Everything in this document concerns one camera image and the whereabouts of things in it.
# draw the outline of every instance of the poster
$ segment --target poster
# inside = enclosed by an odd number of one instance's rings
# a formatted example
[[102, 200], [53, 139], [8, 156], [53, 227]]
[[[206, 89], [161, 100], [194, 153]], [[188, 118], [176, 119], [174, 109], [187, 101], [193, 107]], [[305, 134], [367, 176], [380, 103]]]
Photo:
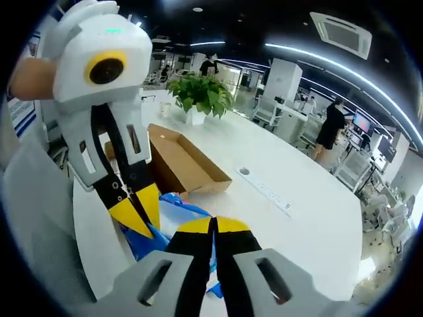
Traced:
[[[25, 45], [21, 58], [36, 57], [38, 51], [38, 44], [40, 43], [40, 33], [35, 32], [27, 45]], [[18, 136], [34, 121], [35, 118], [35, 103], [31, 101], [23, 101], [15, 98], [10, 91], [6, 93], [7, 103], [9, 105], [9, 112], [13, 127]]]

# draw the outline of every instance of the ceiling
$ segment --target ceiling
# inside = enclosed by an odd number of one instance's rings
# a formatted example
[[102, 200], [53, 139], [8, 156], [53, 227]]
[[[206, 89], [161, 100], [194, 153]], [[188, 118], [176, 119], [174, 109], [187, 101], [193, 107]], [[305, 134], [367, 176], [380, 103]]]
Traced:
[[[219, 58], [249, 61], [269, 65], [275, 57], [299, 63], [303, 76], [320, 83], [365, 108], [381, 123], [404, 127], [419, 149], [416, 131], [410, 122], [373, 87], [361, 79], [330, 63], [302, 53], [268, 48], [265, 43], [279, 44], [312, 52], [347, 66], [386, 92], [410, 118], [419, 131], [418, 121], [422, 83], [420, 72], [404, 48], [403, 41], [388, 22], [396, 8], [371, 6], [369, 1], [247, 1], [247, 0], [117, 0], [120, 14], [132, 14], [132, 21], [141, 21], [141, 27], [154, 38], [168, 36], [168, 44], [156, 44], [157, 50], [170, 52], [217, 53]], [[192, 9], [200, 7], [201, 13]], [[321, 41], [310, 12], [324, 13], [347, 20], [372, 34], [369, 57], [364, 60], [336, 46]], [[225, 41], [225, 44], [195, 46], [198, 42]], [[342, 77], [353, 85], [338, 78]]]

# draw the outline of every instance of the cardboard box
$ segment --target cardboard box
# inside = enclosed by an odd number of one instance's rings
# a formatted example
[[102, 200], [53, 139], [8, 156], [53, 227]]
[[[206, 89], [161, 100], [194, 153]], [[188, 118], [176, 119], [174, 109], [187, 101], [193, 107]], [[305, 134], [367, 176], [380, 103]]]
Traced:
[[232, 182], [212, 160], [182, 134], [150, 124], [149, 166], [162, 193], [214, 193]]

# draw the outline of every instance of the white flower pot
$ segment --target white flower pot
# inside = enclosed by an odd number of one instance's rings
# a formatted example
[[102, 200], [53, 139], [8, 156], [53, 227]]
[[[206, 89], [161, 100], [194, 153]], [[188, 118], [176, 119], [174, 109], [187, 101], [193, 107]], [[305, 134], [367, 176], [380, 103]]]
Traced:
[[186, 113], [185, 123], [188, 124], [188, 125], [203, 124], [205, 118], [206, 118], [206, 114], [204, 112], [198, 112], [197, 107], [194, 105]]

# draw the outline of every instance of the power outlet strip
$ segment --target power outlet strip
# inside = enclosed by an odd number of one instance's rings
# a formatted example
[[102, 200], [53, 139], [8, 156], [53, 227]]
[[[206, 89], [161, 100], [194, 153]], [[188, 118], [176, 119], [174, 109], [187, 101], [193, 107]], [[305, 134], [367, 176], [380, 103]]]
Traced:
[[291, 204], [287, 203], [286, 200], [282, 199], [278, 194], [275, 194], [269, 187], [264, 185], [262, 182], [257, 180], [247, 168], [236, 168], [235, 169], [239, 175], [241, 175], [248, 183], [250, 183], [254, 188], [256, 188], [264, 197], [269, 199], [272, 203], [276, 205], [283, 213], [285, 213], [289, 218], [292, 218], [290, 215]]

